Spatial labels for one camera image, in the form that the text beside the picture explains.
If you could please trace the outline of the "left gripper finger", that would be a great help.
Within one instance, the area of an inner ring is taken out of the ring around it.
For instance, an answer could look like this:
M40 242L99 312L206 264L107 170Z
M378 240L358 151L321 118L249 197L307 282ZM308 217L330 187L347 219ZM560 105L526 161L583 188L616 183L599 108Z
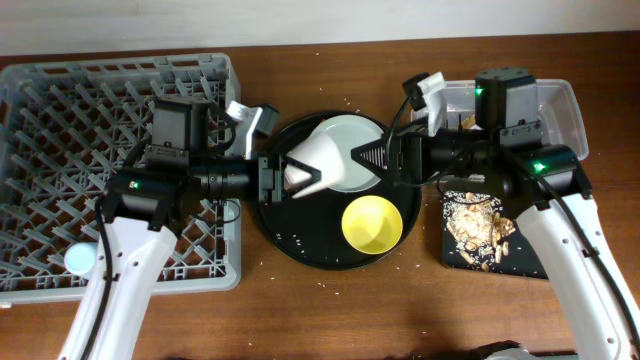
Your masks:
M292 158L291 156L285 155L284 156L284 162L285 162L285 168L296 168L300 171L303 171L307 174L309 174L310 176L320 176L321 175L321 171L317 168L314 168L308 164L305 164L299 160L296 160L294 158Z
M304 180L294 182L287 178L284 179L284 190L288 199L298 199L315 192L316 188L321 184L320 178L309 177Z

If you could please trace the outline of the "pink cup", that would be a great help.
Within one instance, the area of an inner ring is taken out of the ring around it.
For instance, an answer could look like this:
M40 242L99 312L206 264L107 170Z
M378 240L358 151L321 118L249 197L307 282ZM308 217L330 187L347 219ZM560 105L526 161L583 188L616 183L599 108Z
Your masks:
M313 193L335 185L345 178L346 168L340 150L337 144L324 133L308 137L287 155L321 171L321 184ZM312 177L296 168L285 168L284 176L294 182Z

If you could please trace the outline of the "blue cup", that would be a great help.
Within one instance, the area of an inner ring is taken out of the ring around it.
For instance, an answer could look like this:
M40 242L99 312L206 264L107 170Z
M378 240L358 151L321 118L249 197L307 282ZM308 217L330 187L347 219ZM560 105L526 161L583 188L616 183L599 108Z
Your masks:
M98 244L77 243L64 254L64 267L74 276L89 280L98 262Z

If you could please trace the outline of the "gold foil wrapper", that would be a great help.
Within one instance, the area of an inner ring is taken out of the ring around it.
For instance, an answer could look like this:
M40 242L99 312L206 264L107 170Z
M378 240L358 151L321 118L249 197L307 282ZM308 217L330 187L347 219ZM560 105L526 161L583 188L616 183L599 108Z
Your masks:
M474 115L467 117L466 119L462 120L460 123L460 127L462 129L471 129L475 125L476 125L476 120Z

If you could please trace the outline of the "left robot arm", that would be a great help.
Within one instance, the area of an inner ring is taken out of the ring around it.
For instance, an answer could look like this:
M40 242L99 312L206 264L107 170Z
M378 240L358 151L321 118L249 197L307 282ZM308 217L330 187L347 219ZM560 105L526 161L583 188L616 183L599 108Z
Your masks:
M197 97L154 100L152 130L95 202L96 263L59 354L62 359L129 359L158 277L202 201L277 203L321 180L287 155L228 156L210 145L209 124L236 131L226 108Z

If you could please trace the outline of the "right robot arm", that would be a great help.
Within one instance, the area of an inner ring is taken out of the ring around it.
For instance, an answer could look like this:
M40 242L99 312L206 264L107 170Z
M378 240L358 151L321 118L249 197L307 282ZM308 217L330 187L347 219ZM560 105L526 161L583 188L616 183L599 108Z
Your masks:
M506 203L539 258L574 333L581 359L635 359L639 308L599 221L592 186L575 152L543 140L538 86L522 67L480 71L476 125L448 128L439 74L404 85L415 117L393 123L352 159L392 185L447 183Z

